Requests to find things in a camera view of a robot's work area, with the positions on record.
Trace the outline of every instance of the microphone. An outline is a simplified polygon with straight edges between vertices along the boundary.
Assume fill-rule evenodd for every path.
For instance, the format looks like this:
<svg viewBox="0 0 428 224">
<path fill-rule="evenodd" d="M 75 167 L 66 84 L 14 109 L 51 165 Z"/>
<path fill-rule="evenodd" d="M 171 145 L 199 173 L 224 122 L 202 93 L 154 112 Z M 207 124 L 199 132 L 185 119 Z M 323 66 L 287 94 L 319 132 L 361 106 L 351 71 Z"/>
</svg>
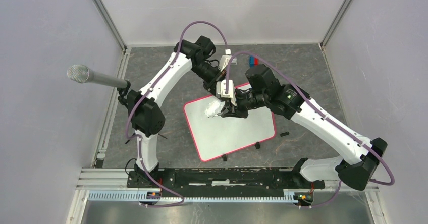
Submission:
<svg viewBox="0 0 428 224">
<path fill-rule="evenodd" d="M 67 69 L 67 77 L 78 83 L 95 83 L 125 89 L 129 82 L 110 75 L 95 72 L 85 65 L 73 65 Z"/>
</svg>

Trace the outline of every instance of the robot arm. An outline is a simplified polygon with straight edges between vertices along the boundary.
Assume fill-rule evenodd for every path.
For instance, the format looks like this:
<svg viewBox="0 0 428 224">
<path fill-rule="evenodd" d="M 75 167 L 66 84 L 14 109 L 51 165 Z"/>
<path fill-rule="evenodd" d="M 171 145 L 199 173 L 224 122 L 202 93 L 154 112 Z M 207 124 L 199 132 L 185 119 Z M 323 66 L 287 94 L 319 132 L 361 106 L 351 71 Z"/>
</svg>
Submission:
<svg viewBox="0 0 428 224">
<path fill-rule="evenodd" d="M 301 89 L 306 98 L 326 115 L 322 118 L 304 101 L 293 86 L 281 85 L 272 71 L 263 64 L 250 68 L 245 75 L 250 82 L 250 90 L 234 89 L 232 95 L 226 95 L 225 81 L 218 83 L 219 97 L 226 102 L 222 117 L 246 118 L 249 110 L 266 106 L 273 113 L 284 116 L 315 133 L 339 153 L 340 156 L 329 159 L 301 159 L 295 169 L 299 170 L 304 178 L 308 181 L 342 180 L 354 189 L 364 190 L 379 161 L 332 122 L 354 134 L 380 156 L 386 150 L 385 141 L 381 138 L 370 140 L 348 128 L 328 114 Z"/>
<path fill-rule="evenodd" d="M 162 114 L 160 107 L 178 80 L 192 70 L 204 80 L 204 88 L 215 94 L 216 83 L 223 80 L 226 74 L 224 61 L 228 57 L 223 57 L 223 63 L 219 64 L 219 67 L 213 67 L 207 61 L 207 58 L 216 51 L 209 38 L 201 36 L 196 43 L 183 40 L 180 52 L 177 52 L 177 47 L 174 48 L 174 52 L 167 63 L 147 85 L 142 87 L 139 92 L 131 90 L 126 100 L 123 97 L 119 98 L 119 102 L 128 108 L 128 114 L 130 114 L 142 94 L 147 92 L 146 98 L 138 106 L 131 123 L 135 133 L 142 136 L 142 149 L 141 151 L 137 149 L 138 159 L 143 159 L 144 166 L 149 172 L 158 166 L 156 156 L 157 136 L 165 124 L 165 116 Z M 176 61 L 171 64 L 177 53 L 179 55 Z M 137 165 L 140 169 L 143 169 L 141 161 L 137 161 Z"/>
<path fill-rule="evenodd" d="M 201 36 L 196 43 L 183 40 L 180 51 L 178 52 L 177 46 L 174 51 L 169 61 L 151 82 L 141 88 L 139 92 L 131 90 L 128 93 L 127 102 L 124 104 L 119 99 L 123 105 L 127 106 L 130 114 L 135 103 L 142 97 L 142 92 L 147 92 L 146 98 L 132 117 L 131 123 L 136 133 L 143 136 L 142 149 L 137 150 L 138 159 L 143 158 L 144 166 L 149 172 L 158 166 L 157 134 L 165 123 L 160 106 L 178 80 L 192 70 L 204 80 L 203 86 L 207 91 L 225 102 L 221 112 L 222 117 L 246 118 L 249 110 L 267 107 L 273 113 L 284 116 L 312 131 L 340 154 L 339 157 L 321 160 L 303 158 L 293 168 L 293 171 L 299 172 L 308 181 L 340 179 L 351 188 L 364 190 L 379 161 L 352 138 L 337 129 L 331 121 L 354 133 L 380 156 L 386 150 L 385 141 L 380 138 L 370 140 L 352 131 L 329 115 L 314 99 L 309 97 L 308 93 L 302 90 L 306 98 L 318 107 L 329 120 L 321 118 L 290 84 L 281 85 L 272 71 L 263 64 L 250 68 L 246 72 L 251 89 L 246 91 L 235 89 L 230 80 L 232 90 L 226 94 L 226 82 L 223 79 L 226 74 L 225 65 L 230 56 L 224 55 L 219 66 L 213 67 L 207 58 L 215 52 L 215 47 L 206 37 Z M 179 53 L 179 56 L 171 65 L 176 53 Z M 151 87 L 155 81 L 157 81 L 156 86 Z M 142 169 L 141 161 L 137 161 L 137 165 Z"/>
</svg>

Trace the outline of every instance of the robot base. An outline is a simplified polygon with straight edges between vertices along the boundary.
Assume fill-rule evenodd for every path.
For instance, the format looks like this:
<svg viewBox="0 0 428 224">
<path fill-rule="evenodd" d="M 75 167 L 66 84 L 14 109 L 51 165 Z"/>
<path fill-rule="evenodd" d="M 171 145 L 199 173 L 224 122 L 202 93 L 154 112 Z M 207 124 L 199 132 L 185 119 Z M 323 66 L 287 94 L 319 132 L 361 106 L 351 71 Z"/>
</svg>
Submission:
<svg viewBox="0 0 428 224">
<path fill-rule="evenodd" d="M 158 188 L 136 167 L 128 188 Z M 184 197 L 281 197 L 284 189 L 310 189 L 311 183 L 291 168 L 154 169 L 153 178 Z M 315 181 L 316 189 L 325 188 Z M 162 197 L 175 197 L 162 191 Z"/>
</svg>

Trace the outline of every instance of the metal frame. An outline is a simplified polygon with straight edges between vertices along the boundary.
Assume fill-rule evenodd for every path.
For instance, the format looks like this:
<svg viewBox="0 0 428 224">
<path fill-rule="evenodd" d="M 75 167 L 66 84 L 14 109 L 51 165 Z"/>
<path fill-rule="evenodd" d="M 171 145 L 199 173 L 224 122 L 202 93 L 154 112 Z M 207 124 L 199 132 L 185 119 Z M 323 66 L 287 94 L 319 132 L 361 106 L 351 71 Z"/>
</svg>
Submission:
<svg viewBox="0 0 428 224">
<path fill-rule="evenodd" d="M 343 15 L 347 11 L 351 2 L 352 2 L 352 0 L 344 0 L 342 2 L 342 5 L 340 6 L 339 10 L 337 11 L 337 14 L 336 14 L 335 18 L 333 19 L 333 22 L 331 23 L 329 29 L 327 30 L 326 35 L 324 36 L 323 40 L 319 44 L 321 46 L 322 50 L 324 50 L 324 47 L 329 42 L 330 38 L 332 37 L 333 33 L 335 32 L 337 26 L 339 25 L 340 21 L 342 20 Z"/>
<path fill-rule="evenodd" d="M 370 207 L 374 224 L 387 224 L 384 212 L 382 211 L 381 197 L 379 192 L 366 192 L 367 202 Z"/>
<path fill-rule="evenodd" d="M 89 191 L 76 190 L 68 213 L 66 224 L 80 224 L 88 201 Z"/>
<path fill-rule="evenodd" d="M 130 53 L 131 53 L 131 48 L 128 48 L 125 50 L 125 53 L 122 55 L 120 64 L 118 66 L 118 73 L 116 74 L 117 78 L 121 78 L 121 79 L 125 78 L 125 73 L 126 73 L 126 68 L 128 66 Z M 113 121 L 115 120 L 116 109 L 118 106 L 117 97 L 118 97 L 118 91 L 115 88 L 113 88 L 112 94 L 110 96 L 109 105 L 107 107 L 104 124 L 98 136 L 98 147 L 93 155 L 94 157 L 91 164 L 92 167 L 96 165 L 97 161 L 104 160 L 105 158 L 105 152 L 107 151 L 107 146 L 109 144 L 110 133 L 112 131 Z"/>
<path fill-rule="evenodd" d="M 142 195 L 147 192 L 158 192 L 159 188 L 127 188 L 126 182 L 128 175 L 123 169 L 82 169 L 77 182 L 76 192 L 70 207 L 66 224 L 79 224 L 82 221 L 85 206 L 88 200 L 91 201 L 136 201 L 138 194 Z M 326 188 L 316 192 L 334 192 L 337 188 L 337 181 L 325 181 Z M 284 198 L 189 198 L 186 202 L 283 202 L 290 203 L 289 195 L 294 192 L 307 192 L 309 189 L 284 189 Z M 342 185 L 340 192 L 358 192 L 346 185 Z M 375 224 L 387 224 L 384 217 L 379 188 L 377 184 L 369 183 L 364 190 L 370 212 Z M 159 201 L 178 201 L 178 198 L 161 198 Z"/>
<path fill-rule="evenodd" d="M 104 3 L 102 0 L 93 0 L 99 13 L 101 14 L 102 18 L 104 19 L 105 23 L 109 27 L 110 31 L 112 32 L 113 36 L 116 39 L 116 42 L 118 43 L 119 47 L 122 49 L 122 51 L 125 51 L 127 49 L 125 42 L 123 41 L 122 37 L 119 34 L 118 29 L 116 28 L 115 24 L 113 23 L 113 20 L 111 19 L 107 9 L 105 8 Z"/>
</svg>

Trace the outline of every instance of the purple cable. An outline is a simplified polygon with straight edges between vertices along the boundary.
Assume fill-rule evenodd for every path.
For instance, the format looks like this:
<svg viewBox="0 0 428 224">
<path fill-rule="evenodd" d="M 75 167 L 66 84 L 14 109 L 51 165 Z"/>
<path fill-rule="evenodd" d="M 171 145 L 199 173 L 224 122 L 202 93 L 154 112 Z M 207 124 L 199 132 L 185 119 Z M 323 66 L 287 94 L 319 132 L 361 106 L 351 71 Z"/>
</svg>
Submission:
<svg viewBox="0 0 428 224">
<path fill-rule="evenodd" d="M 141 142 L 142 142 L 142 140 L 140 140 L 140 141 L 138 141 L 138 153 L 140 154 L 140 156 L 141 156 Z M 149 207 L 149 208 L 160 208 L 160 207 L 171 207 L 171 206 L 176 206 L 176 205 L 180 205 L 180 204 L 182 204 L 183 202 L 184 202 L 184 197 L 182 196 L 182 195 L 180 195 L 179 193 L 177 193 L 177 192 L 175 192 L 175 191 L 173 191 L 173 190 L 171 190 L 171 189 L 169 189 L 169 188 L 167 188 L 167 187 L 165 187 L 165 186 L 163 186 L 161 183 L 159 183 L 158 181 L 156 181 L 151 175 L 150 175 L 150 173 L 148 172 L 148 170 L 147 170 L 147 168 L 146 168 L 146 166 L 144 166 L 144 164 L 143 164 L 143 161 L 141 161 L 141 165 L 143 166 L 143 169 L 144 169 L 144 172 L 146 173 L 146 175 L 148 176 L 148 178 L 151 180 L 151 181 L 153 181 L 157 186 L 159 186 L 160 188 L 162 188 L 162 189 L 164 189 L 164 190 L 166 190 L 166 191 L 168 191 L 168 192 L 170 192 L 171 194 L 174 194 L 174 195 L 176 195 L 177 197 L 180 197 L 181 198 L 181 200 L 179 201 L 179 202 L 176 202 L 176 203 L 170 203 L 170 204 L 165 204 L 165 205 L 146 205 L 146 207 Z"/>
<path fill-rule="evenodd" d="M 326 115 L 324 113 L 322 113 L 321 110 L 319 110 L 317 107 L 315 107 L 309 101 L 309 99 L 306 98 L 306 96 L 303 94 L 303 92 L 300 90 L 300 88 L 297 87 L 297 85 L 290 78 L 288 78 L 280 70 L 278 70 L 277 68 L 275 68 L 275 66 L 273 66 L 271 63 L 269 63 L 268 61 L 264 60 L 260 56 L 254 54 L 252 52 L 249 52 L 249 51 L 240 51 L 240 52 L 237 52 L 237 53 L 233 54 L 232 57 L 229 59 L 229 61 L 231 62 L 234 58 L 236 58 L 236 56 L 239 56 L 239 55 L 242 55 L 242 54 L 246 54 L 246 55 L 250 55 L 250 56 L 253 56 L 255 58 L 258 58 L 260 61 L 262 61 L 265 64 L 267 64 L 271 69 L 275 70 L 275 72 L 277 72 L 279 75 L 281 75 L 281 77 L 283 77 L 285 80 L 287 80 L 294 87 L 294 89 L 296 89 L 296 91 L 299 93 L 299 95 L 302 96 L 302 98 L 305 100 L 305 102 L 315 112 L 317 112 L 322 118 L 326 117 Z M 231 64 L 227 65 L 227 72 L 226 72 L 226 93 L 229 92 L 230 65 Z M 390 170 L 390 168 L 388 167 L 388 165 L 385 163 L 385 161 L 373 149 L 371 149 L 368 146 L 366 146 L 365 144 L 363 144 L 363 142 L 359 138 L 357 138 L 356 136 L 354 136 L 354 134 L 346 131 L 343 127 L 341 127 L 339 124 L 337 124 L 336 122 L 334 122 L 332 119 L 326 118 L 326 120 L 328 122 L 330 122 L 332 125 L 334 125 L 336 128 L 338 128 L 340 131 L 342 131 L 343 133 L 345 133 L 346 135 L 348 135 L 349 137 L 351 137 L 352 139 L 354 139 L 359 145 L 361 145 L 362 147 L 364 147 L 365 149 L 367 149 L 371 154 L 373 154 L 379 160 L 379 162 L 384 166 L 384 168 L 387 171 L 389 177 L 391 178 L 390 182 L 382 182 L 382 181 L 378 181 L 378 180 L 375 180 L 375 179 L 371 179 L 370 180 L 371 182 L 377 183 L 377 184 L 381 184 L 381 185 L 393 185 L 395 183 L 395 178 L 394 178 L 394 175 L 392 174 L 392 171 Z"/>
<path fill-rule="evenodd" d="M 327 204 L 331 203 L 339 195 L 339 190 L 340 190 L 341 186 L 342 186 L 342 181 L 339 181 L 339 185 L 337 186 L 337 189 L 336 189 L 335 193 L 333 194 L 333 196 L 330 198 L 330 200 L 323 202 L 323 203 L 320 203 L 320 204 L 311 205 L 311 206 L 299 206 L 299 208 L 312 209 L 314 207 L 320 207 L 320 206 L 327 205 Z"/>
<path fill-rule="evenodd" d="M 228 46 L 228 44 L 227 44 L 227 41 L 226 41 L 226 38 L 225 38 L 225 36 L 224 36 L 224 34 L 222 33 L 222 31 L 217 27 L 217 26 L 215 26 L 214 24 L 212 24 L 212 23 L 210 23 L 210 22 L 207 22 L 207 21 L 194 21 L 194 22 L 192 22 L 192 23 L 190 23 L 189 25 L 187 25 L 185 28 L 184 28 L 184 30 L 183 30 L 183 32 L 181 33 L 181 36 L 180 36 L 180 40 L 179 40 L 179 42 L 178 42 L 178 50 L 177 50 L 177 53 L 175 54 L 175 56 L 174 56 L 174 58 L 173 58 L 173 60 L 171 61 L 171 63 L 170 63 L 170 65 L 173 65 L 174 63 L 175 63 L 175 61 L 177 60 L 177 58 L 178 58 L 178 55 L 179 55 L 179 53 L 180 53 L 180 49 L 181 49 L 181 44 L 182 44 L 182 41 L 183 41 L 183 37 L 184 37 L 184 33 L 187 31 L 187 29 L 189 29 L 189 27 L 191 27 L 192 25 L 194 25 L 194 24 L 207 24 L 207 25 L 210 25 L 210 26 L 212 26 L 212 27 L 214 27 L 214 29 L 215 30 L 217 30 L 218 32 L 219 32 L 219 34 L 220 34 L 220 36 L 222 37 L 222 39 L 223 39 L 223 41 L 225 42 L 225 47 L 226 47 L 226 49 L 229 49 L 229 46 Z M 170 69 L 171 67 L 167 67 L 160 75 L 159 75 L 159 77 L 157 78 L 157 79 L 155 79 L 155 81 L 152 83 L 152 85 L 151 85 L 151 87 L 154 87 L 154 86 L 156 86 L 156 84 L 161 80 L 161 78 L 168 72 L 168 70 Z M 137 108 L 140 106 L 140 104 L 143 102 L 143 100 L 148 96 L 148 94 L 150 93 L 150 89 L 148 89 L 146 92 L 145 92 L 145 94 L 137 101 L 137 103 L 135 104 L 135 106 L 134 106 L 134 108 L 132 108 L 132 110 L 131 110 L 131 112 L 129 113 L 129 117 L 128 117 L 128 120 L 126 121 L 126 129 L 125 129 L 125 137 L 127 138 L 127 139 L 133 139 L 133 138 L 136 138 L 136 137 L 139 137 L 139 138 L 141 138 L 142 139 L 142 136 L 140 135 L 140 134 L 135 134 L 135 135 L 133 135 L 133 136 L 129 136 L 129 125 L 131 124 L 131 119 L 132 119 L 132 117 L 134 116 L 134 114 L 135 114 L 135 111 L 137 110 Z M 181 203 L 183 203 L 184 202 L 184 197 L 183 196 L 181 196 L 180 194 L 178 194 L 177 192 L 174 192 L 173 190 L 171 190 L 171 189 L 168 189 L 168 188 L 166 188 L 165 186 L 163 186 L 163 185 L 161 185 L 159 182 L 157 182 L 151 175 L 150 175 L 150 173 L 147 171 L 147 168 L 145 167 L 145 165 L 144 165 L 144 162 L 143 162 L 143 158 L 142 158 L 142 154 L 141 154 L 141 149 L 142 149 L 142 140 L 141 141 L 138 141 L 138 139 L 137 139 L 137 144 L 138 144 L 138 152 L 139 152 L 139 154 L 140 154 L 140 156 L 141 156 L 141 160 L 140 160 L 140 162 L 141 162 L 141 165 L 143 166 L 143 169 L 144 169 L 144 172 L 146 173 L 146 175 L 149 177 L 149 179 L 150 180 L 152 180 L 156 185 L 158 185 L 160 188 L 163 188 L 163 189 L 165 189 L 166 191 L 168 191 L 168 192 L 170 192 L 170 193 L 172 193 L 172 194 L 174 194 L 174 195 L 176 195 L 177 197 L 180 197 L 180 198 L 182 198 L 182 200 L 180 201 L 180 202 L 177 202 L 177 203 L 171 203 L 171 204 L 165 204 L 165 205 L 154 205 L 154 206 L 147 206 L 147 207 L 156 207 L 156 208 L 159 208 L 159 207 L 171 207 L 171 206 L 176 206 L 176 205 L 180 205 Z"/>
</svg>

